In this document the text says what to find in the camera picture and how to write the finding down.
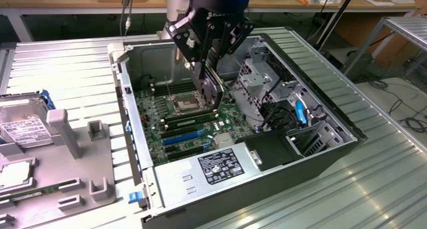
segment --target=hard drive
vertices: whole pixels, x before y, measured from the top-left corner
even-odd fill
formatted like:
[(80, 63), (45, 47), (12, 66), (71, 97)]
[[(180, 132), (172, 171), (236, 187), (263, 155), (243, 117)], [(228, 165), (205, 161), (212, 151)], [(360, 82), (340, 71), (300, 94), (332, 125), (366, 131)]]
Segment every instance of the hard drive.
[(59, 132), (47, 124), (48, 110), (55, 109), (45, 90), (0, 96), (0, 144), (17, 143), (32, 148), (52, 143)]

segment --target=motherboard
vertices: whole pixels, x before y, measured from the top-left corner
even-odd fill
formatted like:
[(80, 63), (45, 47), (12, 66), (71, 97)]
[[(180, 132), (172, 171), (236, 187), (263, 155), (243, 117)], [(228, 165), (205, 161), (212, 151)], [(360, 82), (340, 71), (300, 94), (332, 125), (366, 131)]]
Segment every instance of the motherboard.
[(231, 146), (253, 134), (227, 91), (217, 110), (209, 110), (197, 91), (169, 87), (160, 95), (155, 89), (135, 95), (155, 166)]

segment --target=black robotic end effector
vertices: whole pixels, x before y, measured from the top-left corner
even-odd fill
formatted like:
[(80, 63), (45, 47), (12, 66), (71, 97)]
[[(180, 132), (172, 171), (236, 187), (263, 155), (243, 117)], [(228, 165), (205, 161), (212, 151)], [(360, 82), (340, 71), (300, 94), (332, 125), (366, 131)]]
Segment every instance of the black robotic end effector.
[(253, 30), (244, 17), (249, 0), (189, 0), (187, 12), (165, 30), (192, 69), (192, 82), (208, 106), (216, 109), (221, 88), (216, 67), (219, 59), (232, 54)]

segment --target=warning label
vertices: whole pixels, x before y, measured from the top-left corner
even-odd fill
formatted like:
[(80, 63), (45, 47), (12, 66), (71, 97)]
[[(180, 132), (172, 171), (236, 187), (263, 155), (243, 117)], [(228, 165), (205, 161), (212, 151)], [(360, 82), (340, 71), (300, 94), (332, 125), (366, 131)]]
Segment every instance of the warning label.
[(197, 159), (211, 185), (245, 173), (231, 148)]
[(0, 128), (19, 145), (51, 139), (48, 129), (39, 118), (0, 123)]

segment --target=hard drive label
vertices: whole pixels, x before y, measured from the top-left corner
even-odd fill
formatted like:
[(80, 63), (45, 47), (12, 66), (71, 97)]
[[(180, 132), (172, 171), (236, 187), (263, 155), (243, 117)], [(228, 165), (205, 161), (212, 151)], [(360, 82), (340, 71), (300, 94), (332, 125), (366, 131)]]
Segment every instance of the hard drive label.
[(48, 129), (39, 118), (0, 123), (0, 128), (19, 145), (51, 139)]
[(197, 159), (207, 183), (211, 185), (245, 173), (231, 148), (201, 156)]

